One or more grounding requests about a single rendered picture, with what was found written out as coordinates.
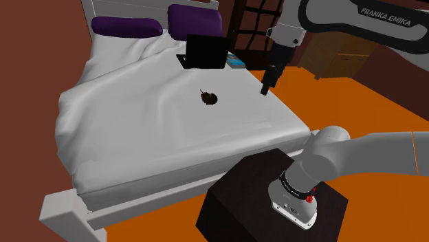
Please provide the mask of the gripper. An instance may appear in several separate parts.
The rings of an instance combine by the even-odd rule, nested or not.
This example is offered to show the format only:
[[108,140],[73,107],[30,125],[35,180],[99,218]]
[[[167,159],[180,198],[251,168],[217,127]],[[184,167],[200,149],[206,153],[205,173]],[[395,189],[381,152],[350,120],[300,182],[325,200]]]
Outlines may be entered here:
[[261,94],[266,96],[271,87],[275,87],[278,79],[281,77],[285,67],[292,61],[295,54],[294,47],[288,47],[273,43],[269,52],[269,65],[265,69]]

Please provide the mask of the blue book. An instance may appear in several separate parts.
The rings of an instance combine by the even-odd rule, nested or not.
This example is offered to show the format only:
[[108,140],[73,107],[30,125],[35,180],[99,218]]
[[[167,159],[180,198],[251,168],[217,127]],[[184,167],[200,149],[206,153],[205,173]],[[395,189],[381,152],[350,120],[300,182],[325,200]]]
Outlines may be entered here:
[[234,54],[228,54],[226,63],[233,69],[245,69],[245,63]]

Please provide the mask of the dark wooden shelf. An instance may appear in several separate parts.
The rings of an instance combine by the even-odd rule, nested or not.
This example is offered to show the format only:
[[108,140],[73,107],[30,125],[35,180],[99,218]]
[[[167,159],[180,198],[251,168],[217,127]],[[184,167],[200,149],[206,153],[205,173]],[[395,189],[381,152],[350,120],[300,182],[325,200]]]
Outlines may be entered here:
[[248,70],[264,70],[269,62],[272,40],[266,35],[276,25],[284,0],[234,0],[227,37],[229,52]]

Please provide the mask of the brown round fruit with stem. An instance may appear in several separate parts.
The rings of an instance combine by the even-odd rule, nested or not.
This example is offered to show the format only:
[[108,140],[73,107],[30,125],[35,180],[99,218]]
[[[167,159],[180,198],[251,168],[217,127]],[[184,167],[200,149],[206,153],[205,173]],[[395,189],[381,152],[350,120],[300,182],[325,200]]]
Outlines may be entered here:
[[208,93],[201,90],[201,99],[206,105],[215,105],[218,97],[214,93]]

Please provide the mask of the black laptop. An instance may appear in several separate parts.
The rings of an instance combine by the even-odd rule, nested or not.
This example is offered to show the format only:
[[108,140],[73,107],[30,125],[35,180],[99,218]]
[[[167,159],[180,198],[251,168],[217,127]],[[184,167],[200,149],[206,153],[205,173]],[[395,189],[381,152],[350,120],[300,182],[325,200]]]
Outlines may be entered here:
[[189,34],[186,53],[176,57],[184,69],[223,69],[230,47],[230,39],[222,36]]

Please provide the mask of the brown wooden cabinet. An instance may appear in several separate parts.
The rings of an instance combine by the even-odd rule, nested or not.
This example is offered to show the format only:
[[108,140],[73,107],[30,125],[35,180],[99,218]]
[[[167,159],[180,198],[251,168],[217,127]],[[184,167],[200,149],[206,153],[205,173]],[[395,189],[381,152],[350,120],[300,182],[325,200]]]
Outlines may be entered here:
[[352,78],[367,61],[376,42],[341,32],[314,34],[297,67],[320,78]]

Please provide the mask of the purple pillow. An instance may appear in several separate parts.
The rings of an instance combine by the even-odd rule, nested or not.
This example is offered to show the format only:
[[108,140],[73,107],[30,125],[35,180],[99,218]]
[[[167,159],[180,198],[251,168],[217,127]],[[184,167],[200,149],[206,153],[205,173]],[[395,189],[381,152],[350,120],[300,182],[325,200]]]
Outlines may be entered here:
[[150,18],[96,16],[91,20],[94,33],[129,39],[146,39],[163,34],[161,24]]
[[168,33],[176,41],[186,41],[189,34],[223,36],[223,22],[218,10],[172,4],[167,15]]

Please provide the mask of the dark robot stand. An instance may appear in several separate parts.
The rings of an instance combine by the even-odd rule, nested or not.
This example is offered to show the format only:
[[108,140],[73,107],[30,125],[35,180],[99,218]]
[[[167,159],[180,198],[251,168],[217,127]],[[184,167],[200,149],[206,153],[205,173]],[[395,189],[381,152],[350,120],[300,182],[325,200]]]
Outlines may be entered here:
[[320,183],[315,224],[303,230],[275,211],[268,186],[293,163],[274,149],[243,158],[206,194],[196,226],[207,242],[337,242],[348,200]]

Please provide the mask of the white bed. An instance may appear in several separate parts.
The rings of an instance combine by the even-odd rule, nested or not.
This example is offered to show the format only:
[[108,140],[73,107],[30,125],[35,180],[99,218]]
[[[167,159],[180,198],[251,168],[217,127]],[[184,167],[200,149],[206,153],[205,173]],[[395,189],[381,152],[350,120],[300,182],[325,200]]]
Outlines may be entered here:
[[[45,196],[40,221],[67,242],[107,242],[106,227],[203,194],[237,162],[271,149],[295,156],[309,127],[246,69],[184,69],[167,8],[217,0],[81,0],[94,17],[148,17],[161,36],[91,34],[75,87],[59,98],[55,140],[69,190]],[[201,90],[218,97],[206,105]]]

